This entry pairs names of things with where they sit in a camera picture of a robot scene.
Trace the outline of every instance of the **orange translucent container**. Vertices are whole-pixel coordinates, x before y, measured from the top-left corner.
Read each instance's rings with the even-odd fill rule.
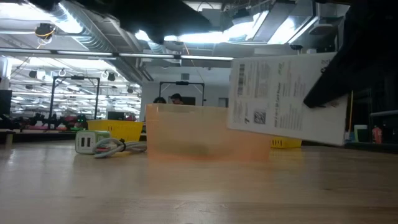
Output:
[[[228,129],[226,119],[227,108],[147,105],[147,155],[150,159],[268,159],[272,136]]]

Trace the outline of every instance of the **black frame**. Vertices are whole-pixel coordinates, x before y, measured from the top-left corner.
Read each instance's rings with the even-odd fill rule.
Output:
[[[159,83],[159,97],[161,97],[162,94],[162,85],[163,84],[176,84],[176,85],[181,85],[180,82],[160,82]],[[204,83],[190,83],[186,82],[184,85],[201,85],[202,87],[202,92],[201,92],[201,105],[205,105],[205,84]]]
[[[96,94],[96,98],[95,98],[95,112],[94,112],[94,119],[97,119],[97,109],[98,109],[98,95],[100,94],[100,82],[101,79],[100,78],[90,78],[90,77],[60,77],[60,76],[55,76],[53,77],[53,81],[52,81],[52,89],[51,89],[51,102],[50,102],[50,113],[49,113],[49,118],[52,117],[52,107],[54,104],[54,93],[55,93],[55,88],[58,87],[58,85],[56,85],[56,81],[58,78],[61,79],[67,79],[70,78],[72,80],[84,80],[84,79],[90,79],[90,80],[97,80],[97,94]]]

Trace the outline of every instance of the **qr code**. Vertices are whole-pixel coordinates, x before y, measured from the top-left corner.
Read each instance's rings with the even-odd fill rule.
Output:
[[[254,123],[256,124],[266,124],[266,115],[265,111],[255,111],[254,112]]]

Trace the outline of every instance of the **barcode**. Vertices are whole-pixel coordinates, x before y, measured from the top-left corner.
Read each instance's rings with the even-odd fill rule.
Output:
[[[239,79],[238,79],[238,96],[243,95],[244,84],[244,64],[239,66]]]

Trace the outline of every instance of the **white cable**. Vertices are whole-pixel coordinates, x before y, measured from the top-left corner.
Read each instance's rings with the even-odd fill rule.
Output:
[[[101,152],[97,151],[97,147],[101,146],[102,144],[106,143],[115,143],[116,145],[110,146],[111,150],[107,152]],[[147,144],[143,142],[136,142],[136,141],[131,141],[131,142],[125,142],[126,149],[125,151],[129,152],[145,152],[147,149]],[[107,139],[102,139],[95,146],[93,146],[93,152],[94,152],[94,158],[104,158],[108,156],[112,156],[113,154],[117,152],[123,151],[124,145],[123,142],[115,139],[115,138],[107,138]]]

